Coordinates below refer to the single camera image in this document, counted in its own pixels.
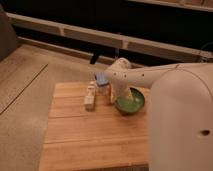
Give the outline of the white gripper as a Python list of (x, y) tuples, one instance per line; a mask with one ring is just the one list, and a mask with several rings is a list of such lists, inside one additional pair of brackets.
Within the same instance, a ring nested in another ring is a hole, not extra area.
[(127, 100), (133, 101), (133, 95), (130, 89), (125, 85), (112, 84), (110, 91), (110, 101), (114, 103), (118, 97), (125, 97)]

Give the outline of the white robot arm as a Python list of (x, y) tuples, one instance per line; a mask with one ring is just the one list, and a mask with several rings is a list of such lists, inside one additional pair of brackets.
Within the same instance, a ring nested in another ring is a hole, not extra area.
[(115, 98), (150, 90), (149, 171), (213, 171), (213, 63), (133, 69), (125, 58), (105, 70)]

